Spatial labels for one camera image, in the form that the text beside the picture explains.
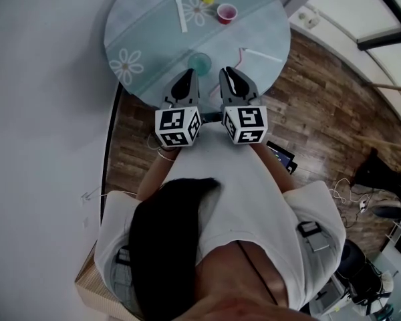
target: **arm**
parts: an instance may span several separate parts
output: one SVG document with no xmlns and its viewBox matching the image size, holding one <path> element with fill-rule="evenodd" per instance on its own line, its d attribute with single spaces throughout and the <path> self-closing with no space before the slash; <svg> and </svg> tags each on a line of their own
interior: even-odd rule
<svg viewBox="0 0 401 321">
<path fill-rule="evenodd" d="M 293 178 L 266 145 L 251 144 L 251 148 L 269 170 L 281 193 L 295 189 Z"/>
<path fill-rule="evenodd" d="M 138 188 L 136 199 L 139 201 L 147 200 L 153 193 L 160 188 L 169 170 L 172 168 L 175 159 L 180 153 L 180 149 L 176 148 L 172 151 L 159 150 L 162 156 L 170 160 L 166 160 L 161 156 L 157 156 L 152 166 L 148 169 L 146 175 L 141 181 Z"/>
</svg>

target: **light blue tablecloth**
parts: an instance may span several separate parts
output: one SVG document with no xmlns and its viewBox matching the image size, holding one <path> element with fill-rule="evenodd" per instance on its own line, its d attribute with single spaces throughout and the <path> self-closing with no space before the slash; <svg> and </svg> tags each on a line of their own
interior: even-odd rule
<svg viewBox="0 0 401 321">
<path fill-rule="evenodd" d="M 188 33 L 182 33 L 175 0 L 116 0 L 107 20 L 104 45 L 109 65 L 125 89 L 145 103 L 160 106 L 163 87 L 187 69 L 194 52 L 206 53 L 213 62 L 201 78 L 203 112 L 218 110 L 219 70 L 235 66 L 239 48 L 279 58 L 281 63 L 243 52 L 239 69 L 252 78 L 260 92 L 268 89 L 282 70 L 289 52 L 289 23 L 279 0 L 216 0 L 232 3 L 238 18 L 221 25 L 217 5 L 182 0 Z"/>
</svg>

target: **white stick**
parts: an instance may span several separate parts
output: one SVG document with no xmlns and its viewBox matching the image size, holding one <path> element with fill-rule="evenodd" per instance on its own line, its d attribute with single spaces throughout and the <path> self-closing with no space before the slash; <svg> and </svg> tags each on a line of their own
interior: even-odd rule
<svg viewBox="0 0 401 321">
<path fill-rule="evenodd" d="M 176 7 L 178 9 L 178 16 L 180 17 L 181 32 L 186 33 L 187 24 L 186 24 L 186 18 L 184 16 L 184 11 L 182 10 L 182 1 L 175 0 L 175 2 L 176 2 Z"/>
<path fill-rule="evenodd" d="M 282 60 L 280 60 L 279 58 L 266 55 L 265 53 L 254 51 L 254 50 L 251 50 L 251 49 L 246 49 L 246 48 L 244 48 L 243 50 L 245 52 L 249 52 L 250 54 L 255 54 L 255 55 L 258 55 L 258 56 L 261 56 L 261 57 L 264 57 L 264 58 L 268 58 L 269 60 L 272 60 L 272 61 L 275 61 L 275 62 L 278 62 L 278 63 L 282 63 Z"/>
</svg>

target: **pink cup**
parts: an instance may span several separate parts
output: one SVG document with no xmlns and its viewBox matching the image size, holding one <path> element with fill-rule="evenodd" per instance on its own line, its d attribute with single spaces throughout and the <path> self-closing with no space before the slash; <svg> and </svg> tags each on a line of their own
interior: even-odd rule
<svg viewBox="0 0 401 321">
<path fill-rule="evenodd" d="M 217 8 L 217 14 L 219 15 L 220 23 L 226 25 L 238 16 L 238 10 L 230 3 L 222 3 Z"/>
</svg>

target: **wrist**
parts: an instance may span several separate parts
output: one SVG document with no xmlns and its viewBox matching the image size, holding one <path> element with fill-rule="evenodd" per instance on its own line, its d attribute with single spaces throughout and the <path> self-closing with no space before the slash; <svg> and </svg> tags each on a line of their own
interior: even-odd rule
<svg viewBox="0 0 401 321">
<path fill-rule="evenodd" d="M 262 142 L 258 142 L 258 143 L 250 144 L 250 145 L 251 145 L 251 148 L 252 148 L 255 152 L 261 151 L 261 150 L 263 150 L 263 149 L 266 147 Z"/>
<path fill-rule="evenodd" d="M 174 147 L 170 150 L 162 150 L 161 148 L 158 149 L 158 154 L 163 158 L 165 157 L 166 159 L 170 161 L 175 161 L 177 158 L 178 154 L 180 153 L 180 148 L 179 147 Z"/>
</svg>

